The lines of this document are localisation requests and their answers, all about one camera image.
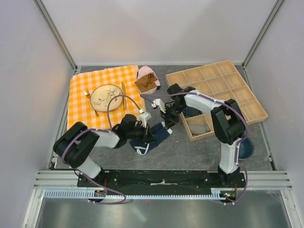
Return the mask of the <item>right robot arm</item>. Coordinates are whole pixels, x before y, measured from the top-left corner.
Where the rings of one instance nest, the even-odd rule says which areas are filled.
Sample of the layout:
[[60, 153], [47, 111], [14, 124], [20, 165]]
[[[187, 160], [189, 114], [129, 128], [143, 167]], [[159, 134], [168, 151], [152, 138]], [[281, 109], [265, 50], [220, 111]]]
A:
[[217, 100], [191, 86], [182, 89], [178, 84], [171, 85], [167, 93], [173, 101], [161, 109], [166, 128], [179, 123], [179, 115], [186, 107], [211, 116], [214, 134], [221, 143], [218, 183], [223, 187], [230, 186], [235, 181], [234, 174], [239, 171], [239, 145], [247, 137], [248, 129], [237, 102], [234, 99]]

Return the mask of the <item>navy blue white-trimmed underwear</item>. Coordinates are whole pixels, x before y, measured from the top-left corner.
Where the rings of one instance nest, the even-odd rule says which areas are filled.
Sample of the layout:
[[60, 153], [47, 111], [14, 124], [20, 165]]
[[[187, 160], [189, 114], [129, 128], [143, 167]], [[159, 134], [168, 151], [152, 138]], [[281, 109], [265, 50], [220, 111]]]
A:
[[163, 141], [165, 141], [172, 133], [172, 129], [165, 127], [165, 122], [160, 122], [151, 128], [151, 133], [154, 136], [156, 142], [143, 143], [137, 139], [130, 141], [131, 147], [139, 154], [146, 155], [149, 151], [158, 147]]

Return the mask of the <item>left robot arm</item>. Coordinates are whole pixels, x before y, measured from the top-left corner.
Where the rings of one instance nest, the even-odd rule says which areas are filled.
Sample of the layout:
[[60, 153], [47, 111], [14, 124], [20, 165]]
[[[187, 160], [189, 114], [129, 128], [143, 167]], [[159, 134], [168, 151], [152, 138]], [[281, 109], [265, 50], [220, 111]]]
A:
[[126, 114], [113, 130], [88, 128], [84, 123], [77, 122], [55, 142], [53, 152], [61, 157], [64, 164], [86, 174], [90, 184], [99, 187], [104, 182], [104, 175], [101, 173], [102, 168], [89, 157], [93, 148], [118, 149], [130, 139], [143, 143], [155, 142], [147, 124], [150, 118], [148, 112], [140, 114], [139, 121], [134, 115]]

